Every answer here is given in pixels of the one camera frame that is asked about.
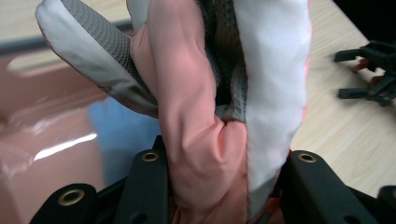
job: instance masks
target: light wood surface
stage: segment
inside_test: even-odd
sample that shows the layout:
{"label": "light wood surface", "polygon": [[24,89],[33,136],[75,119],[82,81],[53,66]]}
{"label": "light wood surface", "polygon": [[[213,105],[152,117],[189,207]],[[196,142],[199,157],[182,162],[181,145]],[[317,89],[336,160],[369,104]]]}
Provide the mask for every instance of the light wood surface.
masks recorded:
{"label": "light wood surface", "polygon": [[[39,0],[1,0],[0,43],[39,35],[34,12]],[[111,21],[128,19],[124,0],[84,1]],[[367,40],[331,0],[313,0],[313,41],[307,78],[308,108],[291,148],[318,153],[349,186],[375,196],[396,185],[396,111],[365,100],[341,100],[339,88],[364,83],[354,63],[334,63],[335,52]],[[364,71],[364,78],[373,74]]]}

